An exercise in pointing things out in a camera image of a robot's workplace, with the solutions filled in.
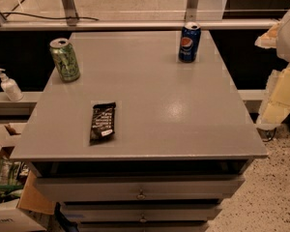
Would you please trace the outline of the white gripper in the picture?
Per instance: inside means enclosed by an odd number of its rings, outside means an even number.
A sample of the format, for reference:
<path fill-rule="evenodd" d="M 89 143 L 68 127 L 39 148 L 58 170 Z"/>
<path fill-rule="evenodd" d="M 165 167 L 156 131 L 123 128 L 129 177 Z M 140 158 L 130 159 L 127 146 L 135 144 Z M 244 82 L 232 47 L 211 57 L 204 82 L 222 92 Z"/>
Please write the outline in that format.
<path fill-rule="evenodd" d="M 290 10 L 281 22 L 259 36 L 256 46 L 276 48 L 279 58 L 290 62 Z M 277 128 L 290 114 L 290 64 L 280 71 L 273 70 L 268 78 L 264 99 L 261 102 L 256 127 L 263 131 Z"/>

